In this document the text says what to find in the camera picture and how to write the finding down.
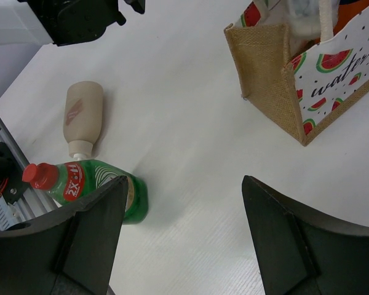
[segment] bottle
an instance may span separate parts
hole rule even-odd
[[[59,204],[66,205],[120,175],[126,175],[129,181],[123,223],[141,222],[148,212],[148,190],[145,182],[102,161],[82,160],[59,165],[30,164],[23,172],[22,181],[30,183],[35,189],[47,191]]]
[[[338,22],[339,0],[331,0],[333,26]],[[321,35],[319,0],[287,0],[286,16],[294,37],[313,40]]]
[[[90,158],[100,136],[103,94],[103,87],[91,81],[75,83],[67,91],[63,133],[69,156],[76,160]]]

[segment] white table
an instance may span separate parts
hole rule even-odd
[[[123,7],[124,27],[43,47],[0,99],[29,161],[60,163],[67,88],[104,86],[95,155],[145,179],[150,197],[147,218],[122,228],[116,294],[262,294],[244,175],[369,226],[369,94],[302,147],[240,98],[223,28],[247,2],[156,0],[144,16]]]

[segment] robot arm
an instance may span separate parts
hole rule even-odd
[[[125,2],[144,14],[145,0]],[[125,21],[117,0],[0,0],[0,44],[90,42]]]

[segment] white pump cap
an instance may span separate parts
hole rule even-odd
[[[84,140],[73,140],[68,143],[69,156],[76,160],[85,160],[92,156],[93,144]]]

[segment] black machine part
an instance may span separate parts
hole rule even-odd
[[[266,295],[369,294],[369,227],[246,176],[242,193]]]
[[[106,27],[124,25],[117,0],[18,0],[27,2],[54,41],[70,45],[101,37]],[[125,0],[139,14],[145,12],[145,0]]]
[[[7,203],[13,204],[29,188],[27,183],[22,181],[22,168],[19,166],[11,150],[6,143],[0,143],[0,184],[8,179],[6,188],[2,195]]]
[[[0,232],[0,295],[106,295],[127,177]]]

